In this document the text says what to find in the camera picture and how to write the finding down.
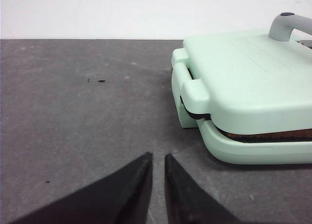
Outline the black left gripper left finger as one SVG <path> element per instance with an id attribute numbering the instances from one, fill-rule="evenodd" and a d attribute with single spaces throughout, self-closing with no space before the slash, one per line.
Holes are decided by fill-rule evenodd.
<path id="1" fill-rule="evenodd" d="M 144 224 L 153 185 L 147 152 L 109 176 L 13 222 L 15 224 Z"/>

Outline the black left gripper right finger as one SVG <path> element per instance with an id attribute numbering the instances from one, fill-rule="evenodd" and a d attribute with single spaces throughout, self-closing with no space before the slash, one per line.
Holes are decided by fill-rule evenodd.
<path id="1" fill-rule="evenodd" d="M 170 224 L 237 224 L 240 220 L 204 191 L 172 154 L 165 156 L 165 200 Z"/>

